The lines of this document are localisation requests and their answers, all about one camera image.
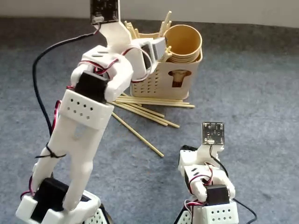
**wooden skewer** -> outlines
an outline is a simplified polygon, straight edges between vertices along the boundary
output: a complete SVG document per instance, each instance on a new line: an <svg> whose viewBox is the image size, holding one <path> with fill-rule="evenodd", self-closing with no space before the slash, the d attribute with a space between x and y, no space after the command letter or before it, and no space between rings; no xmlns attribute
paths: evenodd
<svg viewBox="0 0 299 224"><path fill-rule="evenodd" d="M134 31L135 31L137 38L140 38L138 29L135 29Z"/></svg>
<svg viewBox="0 0 299 224"><path fill-rule="evenodd" d="M140 110L149 112L149 113L154 114L154 115L156 115L156 116L158 116L158 117L161 117L161 118L164 118L164 117L165 117L164 114L157 113L156 111L152 111L152 110L150 110L150 109L144 108L144 107L142 107L142 106L138 106L138 105L136 105L136 104L128 104L128 105L133 106L133 107L136 107L136 108L138 108L138 109L140 109Z"/></svg>
<svg viewBox="0 0 299 224"><path fill-rule="evenodd" d="M172 21L169 21L168 24L167 24L166 30L169 30L169 29L170 29L171 24L172 24Z"/></svg>
<svg viewBox="0 0 299 224"><path fill-rule="evenodd" d="M169 46L169 47L165 50L165 52L164 52L162 58L160 59L160 62L166 62L166 61L167 61L169 58L171 58L171 57L172 57L171 46Z"/></svg>
<svg viewBox="0 0 299 224"><path fill-rule="evenodd" d="M189 102L177 102L177 101L163 101L163 100L152 100L152 99L131 99L131 98L117 98L116 101L120 100L130 100L133 102L133 104L138 104L141 101L142 102L157 102L157 103L170 103L170 104L178 104L178 105L189 105Z"/></svg>
<svg viewBox="0 0 299 224"><path fill-rule="evenodd" d="M136 114L138 114L138 115L140 115L140 116L142 116L142 117L145 117L145 118L148 118L148 119L150 119L150 120L153 120L153 121L155 121L155 122L157 122L157 123L159 123L159 124L161 124L161 125L163 125L163 126L168 126L167 123L165 123L165 122L163 122L163 121L160 121L160 120L158 120L158 119L156 119L156 118L154 118L154 117L151 117L151 116L145 114L146 112L140 112L140 111L138 111L138 109L135 110L135 109L129 108L127 105L124 105L124 104L117 104L117 103L114 103L114 102L112 102L111 104L113 104L113 105L115 105L115 106L118 106L118 107L121 107L121 108L123 108L123 109L126 109L126 110L128 110L128 111L131 111L131 112L133 112L133 113L136 113Z"/></svg>
<svg viewBox="0 0 299 224"><path fill-rule="evenodd" d="M122 93L122 96L125 96L125 97L130 97L128 94L126 94L126 93Z"/></svg>
<svg viewBox="0 0 299 224"><path fill-rule="evenodd" d="M155 153L157 153L162 158L164 154L161 153L158 149L156 149L152 144L150 144L144 137L142 137L137 131L135 131L130 125L128 125L124 120L122 120L119 116L117 116L114 112L112 116L115 117L119 122L121 122L127 129L129 129L134 135L136 135L141 141L143 141L147 146L149 146Z"/></svg>
<svg viewBox="0 0 299 224"><path fill-rule="evenodd" d="M163 21L161 23L161 27L160 27L160 31L159 31L159 37L162 37L163 36L163 30L164 30L164 26L165 26L165 22Z"/></svg>
<svg viewBox="0 0 299 224"><path fill-rule="evenodd" d="M126 104L148 104L148 105L162 105L162 106L176 106L176 107L189 107L195 108L195 105L187 105L175 102L163 102L163 101L135 101L135 100L126 100L126 99L117 99L116 103L126 103Z"/></svg>
<svg viewBox="0 0 299 224"><path fill-rule="evenodd" d="M169 102L183 102L181 99L159 99L159 98L148 98L148 97L131 97L131 96L119 96L119 98L127 98L131 100L142 100L142 101L169 101Z"/></svg>
<svg viewBox="0 0 299 224"><path fill-rule="evenodd" d="M126 106L127 106L128 108L134 109L134 107L132 107L132 106L130 106L130 105L126 105ZM135 108L135 110L136 110L136 111L139 111L139 112L143 112L142 110L137 109L137 108ZM156 116L156 115L154 115L154 114L147 113L147 112L144 112L144 114L146 114L146 115L148 115L148 116L150 116L150 117L153 117L153 118L155 118L155 119L157 119L157 120L160 120L160 121L162 121L162 122L165 122L166 124L169 124L169 125L171 125L171 126L173 126L173 127L179 128L179 125L177 125L177 124L175 124L175 123L172 123L172 122L170 122L170 121L168 121L168 120L165 120L165 119L163 119L163 118L160 118L160 117L158 117L158 116Z"/></svg>
<svg viewBox="0 0 299 224"><path fill-rule="evenodd" d="M169 23L169 19L170 19L170 15L171 15L171 13L172 13L172 11L169 11L169 12L167 13L167 16L166 16L164 22L162 22L162 25L161 25L161 28L160 28L160 32L159 32L159 37L164 36L164 33L166 32L166 30L167 30L167 25L168 25L168 23Z"/></svg>

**gray carpet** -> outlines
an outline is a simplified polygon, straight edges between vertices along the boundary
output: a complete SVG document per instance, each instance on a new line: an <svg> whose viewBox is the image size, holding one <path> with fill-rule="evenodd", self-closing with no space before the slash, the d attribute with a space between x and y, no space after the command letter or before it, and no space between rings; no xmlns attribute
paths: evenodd
<svg viewBox="0 0 299 224"><path fill-rule="evenodd" d="M132 21L141 32L160 22ZM204 60L189 101L196 109L157 107L180 129L162 127L116 108L116 113L165 153L160 159L111 118L94 159L87 190L98 195L117 224L171 224L188 197L177 171L182 145L199 146L201 123L226 124L220 157L237 198L260 224L299 220L299 29L190 23L202 34ZM31 81L31 64L47 46L92 31L88 20L0 19L0 220L14 217L20 193L45 143L47 127ZM38 84L50 115L82 53L103 38L63 46L39 64ZM55 176L69 182L69 157ZM239 207L240 223L252 216Z"/></svg>

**circuit board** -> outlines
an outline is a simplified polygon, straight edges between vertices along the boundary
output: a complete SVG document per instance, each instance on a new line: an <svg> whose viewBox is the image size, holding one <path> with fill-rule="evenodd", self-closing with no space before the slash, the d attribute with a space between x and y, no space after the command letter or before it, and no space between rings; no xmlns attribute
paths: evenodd
<svg viewBox="0 0 299 224"><path fill-rule="evenodd" d="M92 25L119 21L119 0L90 0Z"/></svg>
<svg viewBox="0 0 299 224"><path fill-rule="evenodd" d="M202 144L224 145L224 124L221 122L203 122Z"/></svg>

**black cable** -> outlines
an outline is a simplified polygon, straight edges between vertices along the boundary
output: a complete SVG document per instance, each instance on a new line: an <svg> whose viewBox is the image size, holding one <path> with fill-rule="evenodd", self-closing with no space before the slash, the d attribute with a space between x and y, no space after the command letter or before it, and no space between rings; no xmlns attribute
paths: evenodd
<svg viewBox="0 0 299 224"><path fill-rule="evenodd" d="M212 156L212 151L213 151L213 145L210 146L210 156L216 163L218 163L220 165L220 167L223 169L226 176L228 177L228 171L226 170L225 166L217 158ZM245 204L241 203L239 200L237 200L235 198L233 199L233 201L237 202L238 204L240 204L241 206L246 208L248 211L250 211L254 215L254 218L251 219L250 221L248 221L246 224L251 224L257 220L257 214L250 207L246 206Z"/></svg>
<svg viewBox="0 0 299 224"><path fill-rule="evenodd" d="M212 150L213 150L213 145L210 146L210 156L211 158L219 164L219 166L223 169L223 171L225 172L226 176L228 177L228 171L226 170L226 168L224 167L224 165L218 160L216 159L214 156L212 156Z"/></svg>
<svg viewBox="0 0 299 224"><path fill-rule="evenodd" d="M246 206L245 204L241 203L239 200L235 198L233 199L233 201L237 202L238 204L240 204L241 206L249 210L254 215L254 218L248 221L246 224L251 224L257 220L257 214L250 207Z"/></svg>
<svg viewBox="0 0 299 224"><path fill-rule="evenodd" d="M49 116L48 116L48 113L46 111L46 108L43 104L43 101L41 99L41 96L39 94L39 91L38 91L38 88L37 88L37 81L36 81L36 67L37 67L37 64L38 62L41 60L42 57L44 57L47 53L49 53L51 50L57 48L57 47L60 47L62 45L65 45L67 43L71 43L71 42L75 42L75 41L79 41L79 40L82 40L82 39L85 39L87 37L90 37L90 36L93 36L95 35L99 30L100 30L100 27L101 27L101 24L99 24L99 28L93 32L93 33L90 33L90 34L84 34L84 35L81 35L81 36L78 36L78 37L74 37L74 38L71 38L71 39L68 39L68 40L65 40L65 41L61 41L61 42L58 42L50 47L48 47L43 53L41 53L36 59L35 61L33 62L33 65L32 65L32 79L33 79L33 87L34 87L34 91L35 91L35 94L36 94L36 98L37 98L37 101L38 101L38 104L43 112L43 115L45 116L46 118L46 122L47 122L47 126L48 126L48 129L49 129L49 134L50 136L52 135L52 124L51 124L51 121L49 119Z"/></svg>

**wire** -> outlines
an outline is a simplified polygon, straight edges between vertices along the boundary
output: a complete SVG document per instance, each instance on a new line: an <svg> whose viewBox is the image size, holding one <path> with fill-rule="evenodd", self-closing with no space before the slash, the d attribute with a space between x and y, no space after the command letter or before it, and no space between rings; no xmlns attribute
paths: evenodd
<svg viewBox="0 0 299 224"><path fill-rule="evenodd" d="M189 200L185 200L184 201L184 207L188 210L188 212L191 214L191 210L189 209L189 207L187 206L187 202L189 202Z"/></svg>
<svg viewBox="0 0 299 224"><path fill-rule="evenodd" d="M249 210L254 215L254 218L251 219L250 221L248 221L246 224L251 224L251 223L253 223L253 222L255 222L257 220L257 214L250 207L248 207L245 204L241 203L236 198L234 198L233 201L237 202L238 204L240 204L241 206L243 206L244 208L246 208L247 210Z"/></svg>
<svg viewBox="0 0 299 224"><path fill-rule="evenodd" d="M58 109L59 109L59 106L61 104L61 100L57 100L56 101L56 104L55 104L55 110L54 110L54 119L53 119L53 124L52 124L52 132L55 128L55 125L56 125L56 121L57 121L57 118L58 118Z"/></svg>
<svg viewBox="0 0 299 224"><path fill-rule="evenodd" d="M33 189L32 189L32 176L29 179L29 183L28 183L28 190L24 191L21 195L20 195L20 199L22 200L22 198L24 197L24 195L26 194L31 194L31 196L34 195Z"/></svg>
<svg viewBox="0 0 299 224"><path fill-rule="evenodd" d="M209 180L211 179L211 177L208 176L208 175L196 175L195 177L193 177L193 178L189 181L189 184L188 184L188 188L189 188L189 191L190 191L191 194L193 194L193 193L192 193L192 189L191 189L191 182L194 181L195 179L199 178L199 177L208 177Z"/></svg>
<svg viewBox="0 0 299 224"><path fill-rule="evenodd" d="M213 145L210 146L210 156L211 158L219 164L219 166L223 169L223 171L225 172L226 176L228 177L228 171L226 170L226 168L224 167L224 165L218 160L216 159L213 155L212 155L212 151L213 151Z"/></svg>
<svg viewBox="0 0 299 224"><path fill-rule="evenodd" d="M125 56L125 55L126 55L129 51L131 51L132 49L138 49L138 50L140 50L143 54L146 55L146 57L147 57L147 58L149 59L149 61L150 61L150 67L148 68L148 72L146 73L146 75L145 75L144 77L140 78L140 79L131 80L132 83L138 83L138 82L142 82L142 81L144 81L144 80L151 74L151 70L152 70L152 67L153 67L153 63L152 63L152 60L151 60L149 54L148 54L146 51L144 51L143 49L138 48L138 47L131 47L131 48L129 48L129 49L123 51L123 52L121 53L121 55L122 55L122 56ZM106 68L104 68L102 65L100 65L100 64L98 64L98 63L96 63L96 62L90 61L90 60L83 60L83 61L79 62L78 66L81 65L81 64L90 64L90 65L94 66L95 68L99 69L98 71L95 71L95 70L94 70L94 72L95 72L96 74L98 74L98 75L102 75L102 74L104 74L105 72L107 72L107 71L108 71L108 70L109 70L109 69L110 69L116 62L118 62L118 61L119 61L119 58L114 59L114 60L113 60L113 61L112 61Z"/></svg>
<svg viewBox="0 0 299 224"><path fill-rule="evenodd" d="M29 194L30 193L30 191L29 190L27 190L27 191L24 191L21 195L20 195L20 199L22 200L23 199L23 197L24 197L24 195L26 195L26 194Z"/></svg>
<svg viewBox="0 0 299 224"><path fill-rule="evenodd" d="M47 122L47 126L48 126L48 130L49 130L49 134L50 136L52 135L52 125L51 125L51 122L50 122L50 119L49 119L49 116L47 114L47 111L46 111L46 108L43 104L43 101L41 99L41 96L39 94L39 90L38 90L38 87L37 87L37 79L36 79L36 68L37 68L37 64L38 62L42 59L42 57L44 57L47 53L49 53L51 50L57 48L57 47L60 47L62 45L65 45L67 43L71 43L71 42L75 42L75 41L79 41L79 40L82 40L82 39L85 39L87 37L90 37L90 36L93 36L95 35L96 33L98 33L98 31L100 30L101 28L101 24L99 23L99 27L96 31L90 33L90 34L84 34L84 35L80 35L78 37L74 37L74 38L71 38L71 39L68 39L68 40L65 40L65 41L61 41L61 42L58 42L50 47L48 47L44 52L42 52L36 59L35 61L33 62L33 65L32 65L32 79L33 79L33 87L34 87L34 91L35 91L35 94L36 94L36 98L37 98L37 101L38 101L38 104L43 112L43 115L46 119L46 122Z"/></svg>
<svg viewBox="0 0 299 224"><path fill-rule="evenodd" d="M125 50L125 51L122 53L122 55L123 55L123 56L126 55L126 54L127 54L130 50L132 50L132 49L138 49L138 50L140 50L140 51L141 51L141 52L148 58L148 60L149 60L149 62L150 62L150 67L148 68L148 72L145 74L145 76L144 76L143 78L140 78L140 79L136 79L136 80L132 80L132 81L131 81L132 83L139 83L139 82L142 82L142 81L144 81L145 79L147 79L147 77L151 74L151 70L152 70L152 67L153 67L153 62L152 62L152 60L151 60L149 54L148 54L145 50L143 50L143 49L141 49L141 48L138 48L138 47L131 47L131 48Z"/></svg>
<svg viewBox="0 0 299 224"><path fill-rule="evenodd" d="M212 159L216 163L218 163L220 165L220 167L223 169L223 171L225 172L226 176L228 177L228 171L226 170L225 166L218 159L216 159L214 156L212 156L212 151L213 151L213 145L210 146L210 156L212 157ZM246 208L248 211L250 211L254 215L254 218L251 219L251 220L249 220L246 224L251 224L251 223L253 223L253 222L255 222L257 220L257 214L250 207L248 207L245 204L241 203L236 198L234 198L233 201L237 202L238 204L240 204L241 206L243 206L244 208Z"/></svg>

